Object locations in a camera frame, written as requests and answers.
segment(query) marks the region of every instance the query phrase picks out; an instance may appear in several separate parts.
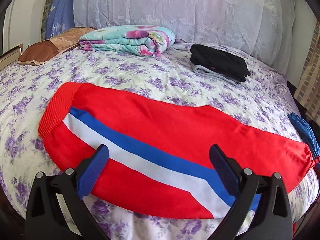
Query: floral bed sheet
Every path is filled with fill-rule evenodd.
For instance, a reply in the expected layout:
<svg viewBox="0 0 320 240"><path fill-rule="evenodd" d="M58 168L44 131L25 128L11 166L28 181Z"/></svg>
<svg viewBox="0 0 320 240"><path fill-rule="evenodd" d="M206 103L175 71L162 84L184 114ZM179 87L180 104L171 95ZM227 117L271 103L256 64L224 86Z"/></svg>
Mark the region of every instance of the floral bed sheet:
<svg viewBox="0 0 320 240"><path fill-rule="evenodd" d="M50 98L67 81L91 82L177 105L211 105L243 124L301 141L287 117L291 112L299 112L286 79L238 49L207 45L243 57L251 76L238 86L197 76L189 61L191 44L174 44L161 58L77 48L44 65L13 64L1 71L0 184L17 212L25 217L38 171L47 175L61 172L44 149L38 125ZM311 169L289 193L292 221L307 211L318 189L318 179ZM68 225L76 232L68 209L59 200ZM222 221L222 218L174 220L141 215L93 195L85 197L84 202L111 239L207 239ZM248 229L253 215L254 211L248 213L239 233Z"/></svg>

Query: ribbed cuff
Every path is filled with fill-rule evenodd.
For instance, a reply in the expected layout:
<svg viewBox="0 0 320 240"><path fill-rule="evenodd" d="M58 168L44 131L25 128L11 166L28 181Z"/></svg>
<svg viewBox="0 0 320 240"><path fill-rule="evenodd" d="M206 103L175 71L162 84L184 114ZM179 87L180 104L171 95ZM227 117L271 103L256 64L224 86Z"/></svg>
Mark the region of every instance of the ribbed cuff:
<svg viewBox="0 0 320 240"><path fill-rule="evenodd" d="M73 98L83 83L64 83L53 95L39 123L39 135L44 139L65 118Z"/></svg>

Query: checkered curtain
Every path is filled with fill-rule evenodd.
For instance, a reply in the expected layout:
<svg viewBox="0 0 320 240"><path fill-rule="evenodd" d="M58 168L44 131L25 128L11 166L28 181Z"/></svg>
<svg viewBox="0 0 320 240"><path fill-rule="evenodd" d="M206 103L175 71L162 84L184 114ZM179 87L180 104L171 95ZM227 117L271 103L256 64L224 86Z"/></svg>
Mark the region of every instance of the checkered curtain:
<svg viewBox="0 0 320 240"><path fill-rule="evenodd" d="M320 23L316 23L309 53L294 94L315 122L320 125Z"/></svg>

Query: brown pillow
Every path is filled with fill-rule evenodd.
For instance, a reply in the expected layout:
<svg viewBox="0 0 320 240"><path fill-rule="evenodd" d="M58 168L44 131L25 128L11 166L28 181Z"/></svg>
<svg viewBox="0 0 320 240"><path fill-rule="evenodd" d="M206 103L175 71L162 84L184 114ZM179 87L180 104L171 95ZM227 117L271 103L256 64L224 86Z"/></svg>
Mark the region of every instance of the brown pillow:
<svg viewBox="0 0 320 240"><path fill-rule="evenodd" d="M54 38L41 41L31 45L18 58L20 65L41 65L58 55L72 50L79 46L79 38L89 32L94 31L90 27L71 28Z"/></svg>

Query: folded black clothing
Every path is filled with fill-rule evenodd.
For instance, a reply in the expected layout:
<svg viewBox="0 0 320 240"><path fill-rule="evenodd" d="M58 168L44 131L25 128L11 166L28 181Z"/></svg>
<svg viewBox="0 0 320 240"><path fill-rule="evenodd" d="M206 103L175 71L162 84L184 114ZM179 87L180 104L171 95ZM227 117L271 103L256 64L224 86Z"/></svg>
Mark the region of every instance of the folded black clothing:
<svg viewBox="0 0 320 240"><path fill-rule="evenodd" d="M190 61L194 65L204 66L239 82L245 82L245 77L250 76L247 64L241 57L200 44L192 45L190 51Z"/></svg>

